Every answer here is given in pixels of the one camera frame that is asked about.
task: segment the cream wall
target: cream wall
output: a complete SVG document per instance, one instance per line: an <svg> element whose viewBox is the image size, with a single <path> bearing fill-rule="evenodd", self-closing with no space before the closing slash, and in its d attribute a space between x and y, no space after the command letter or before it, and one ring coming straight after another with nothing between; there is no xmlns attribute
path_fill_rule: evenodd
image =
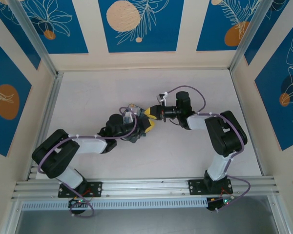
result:
<svg viewBox="0 0 293 234"><path fill-rule="evenodd" d="M266 174L274 175L293 221L293 146L281 151L254 80L293 27L293 0L284 9L250 66L242 59L233 80Z"/></svg>
<svg viewBox="0 0 293 234"><path fill-rule="evenodd" d="M106 45L98 1L73 0L89 54L58 54L50 55L50 57L60 71L119 68L228 67L235 50L196 51L209 1L184 1L176 52L110 54Z"/></svg>
<svg viewBox="0 0 293 234"><path fill-rule="evenodd" d="M24 180L53 78L41 63L34 68L0 20L0 46L32 85L8 157L0 155L0 226L7 215L15 182Z"/></svg>

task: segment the white leaf drawing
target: white leaf drawing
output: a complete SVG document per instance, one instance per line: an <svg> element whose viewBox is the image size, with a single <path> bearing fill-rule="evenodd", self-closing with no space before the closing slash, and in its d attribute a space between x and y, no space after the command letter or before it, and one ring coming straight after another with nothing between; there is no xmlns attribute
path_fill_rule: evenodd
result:
<svg viewBox="0 0 293 234"><path fill-rule="evenodd" d="M153 26L156 26L156 16L155 14L162 11L169 3L169 0L126 0L132 3L135 9L139 12L140 21L139 24L128 31L118 32L116 38L119 38L118 45L126 40L133 41L137 38L143 39L144 36L152 30ZM132 14L132 10L128 11L128 17Z"/></svg>

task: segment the orange circle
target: orange circle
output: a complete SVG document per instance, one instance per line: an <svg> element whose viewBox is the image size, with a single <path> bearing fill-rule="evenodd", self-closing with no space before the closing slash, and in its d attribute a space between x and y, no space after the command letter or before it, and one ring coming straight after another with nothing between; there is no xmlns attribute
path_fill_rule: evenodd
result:
<svg viewBox="0 0 293 234"><path fill-rule="evenodd" d="M55 39L55 34L54 32L50 31L50 30L45 30L43 35L45 36L45 38L49 39L49 40L54 40Z"/></svg>
<svg viewBox="0 0 293 234"><path fill-rule="evenodd" d="M288 106L290 104L290 95L288 95L287 93L281 94L279 102L281 106Z"/></svg>
<svg viewBox="0 0 293 234"><path fill-rule="evenodd" d="M231 29L229 29L225 35L225 44L227 46L239 45L249 24L250 22L242 22L242 23L239 23L239 25L235 25Z"/></svg>
<svg viewBox="0 0 293 234"><path fill-rule="evenodd" d="M140 23L138 9L126 0L114 2L106 12L108 24L117 32L128 32Z"/></svg>
<svg viewBox="0 0 293 234"><path fill-rule="evenodd" d="M9 84L0 85L0 116L12 120L19 112L20 97L18 91Z"/></svg>

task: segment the white tabletop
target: white tabletop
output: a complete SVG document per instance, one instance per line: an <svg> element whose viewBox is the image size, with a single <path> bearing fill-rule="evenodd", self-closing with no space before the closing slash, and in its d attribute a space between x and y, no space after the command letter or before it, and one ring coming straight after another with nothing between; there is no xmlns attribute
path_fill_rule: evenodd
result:
<svg viewBox="0 0 293 234"><path fill-rule="evenodd" d="M158 104L156 96L179 85L199 89L207 100L202 112L231 110L248 136L245 151L232 162L232 176L260 176L254 149L228 70L137 69L66 72L60 87L48 136L62 128L69 134L94 135L121 106L134 103L144 109ZM189 92L193 110L203 101ZM167 104L175 105L175 93ZM198 177L210 166L214 150L206 130L185 130L169 121L157 121L136 143L118 140L108 154L76 155L70 165L85 178Z"/></svg>

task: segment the purple cable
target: purple cable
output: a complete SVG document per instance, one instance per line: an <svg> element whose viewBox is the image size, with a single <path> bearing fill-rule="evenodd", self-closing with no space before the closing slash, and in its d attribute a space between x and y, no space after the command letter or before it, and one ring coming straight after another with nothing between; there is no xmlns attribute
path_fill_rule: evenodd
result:
<svg viewBox="0 0 293 234"><path fill-rule="evenodd" d="M41 170L41 166L44 164L44 162L47 160L47 158L52 154L53 151L55 151L59 146L61 146L62 144L64 144L65 142L69 141L69 140L72 140L72 139L77 139L77 138L82 138L82 139L94 139L94 138L98 138L98 139L121 139L121 138L125 138L125 137L128 137L130 136L136 129L137 127L137 117L136 115L134 114L134 112L128 108L128 107L121 107L121 109L127 109L129 110L132 114L133 114L133 118L134 118L134 125L133 125L133 128L132 130L127 133L126 135L124 136L111 136L111 137L102 137L102 136L71 136L71 137L68 137L62 141L60 141L58 144L56 144L48 153L46 153L46 155L42 158L42 160L40 161L39 165L38 165L38 172L41 173L41 174L45 174L42 170ZM73 188L71 188L70 186L68 186L67 184L61 182L65 187L67 187L70 191L72 191L74 194L76 194L79 198L81 198L82 200L84 200L87 205L91 208L92 210L92 215L89 215L89 216L81 216L81 215L76 215L76 217L80 217L80 218L90 218L90 217L93 217L94 216L94 209L92 207L92 205L90 204L90 202L88 200L86 200L81 194L79 194L77 191L75 191ZM70 208L70 212L72 213L72 208L74 207L74 205L71 206Z"/></svg>
<svg viewBox="0 0 293 234"><path fill-rule="evenodd" d="M204 102L204 105L203 105L203 107L202 107L200 110L198 110L198 112L202 111L202 110L206 107L206 100L205 100L205 97L203 96L203 94L202 94L200 91L198 91L196 88L194 88L194 87L192 87L192 86L189 86L189 85L180 85L180 86L178 86L178 87L176 87L176 88L174 88L174 89L168 91L167 93L169 94L169 93L175 91L176 89L184 88L184 87L185 87L185 88L193 89L193 90L197 91L197 92L199 93L199 95L201 95L201 97L202 97L202 99L203 99L203 102Z"/></svg>
<svg viewBox="0 0 293 234"><path fill-rule="evenodd" d="M226 173L230 164L231 164L231 160L237 156L238 154L242 153L242 151L244 151L244 142L243 142L243 139L242 137L240 136L238 130L236 129L236 127L226 118L226 117L223 117L222 115L219 115L219 114L209 114L209 113L199 113L200 116L217 116L217 117L220 117L222 118L227 124L230 125L230 127L233 129L233 131L235 132L236 136L239 138L239 141L241 143L241 150L234 153L231 157L230 157L230 160L228 161L228 163L226 164L226 167L225 167L225 170L224 172Z"/></svg>
<svg viewBox="0 0 293 234"><path fill-rule="evenodd" d="M231 179L237 179L237 180L240 180L240 181L243 181L243 182L247 183L248 184L248 189L246 189L246 191L244 193L242 193L240 196L238 196L237 198L233 199L228 205L225 205L225 206L217 209L217 212L220 211L220 210L222 210L222 209L224 209L225 207L231 205L232 203L236 202L237 200L241 199L242 197L244 197L244 195L247 194L250 191L250 189L251 189L251 184L247 180L240 179L240 178L237 178L237 177L234 177L234 176L230 176L230 175L227 175L227 177L229 177Z"/></svg>
<svg viewBox="0 0 293 234"><path fill-rule="evenodd" d="M78 202L74 203L71 205L71 207L69 208L69 211L71 212L72 215L76 216L76 217L79 217L79 218L91 218L91 217L94 217L94 208L93 206L91 205L91 203L85 199L80 193L78 193L77 191L75 191L74 189L72 189L70 186L68 186L67 184L63 183L62 181L60 181L65 187L67 187L70 191L72 191L74 194L76 194L79 198L81 198L83 201L85 201L85 203L91 208L92 210L92 214L91 215L88 215L88 216L81 216L81 215L74 215L73 214L73 207L76 206L76 204L78 205Z"/></svg>
<svg viewBox="0 0 293 234"><path fill-rule="evenodd" d="M62 141L60 141L58 144L56 144L48 153L46 153L46 155L42 158L42 160L40 161L39 165L38 165L38 172L41 173L41 174L45 174L42 170L41 170L41 166L44 164L44 162L47 160L47 158L51 155L51 153L56 150L59 146L61 146L62 144L64 144L65 142L69 141L69 140L72 140L72 139L77 139L77 138L81 138L81 139L94 139L94 138L97 138L97 139L121 139L121 138L125 138L125 137L128 137L130 136L133 131L135 131L136 129L136 126L137 126L137 118L136 118L136 115L134 114L134 112L128 108L128 107L121 107L120 109L128 109L132 114L133 114L133 117L134 117L134 120L135 120L135 123L134 123L134 126L132 128L132 130L127 133L126 135L124 136L107 136L107 137L102 137L102 136L71 136L71 137L68 137Z"/></svg>

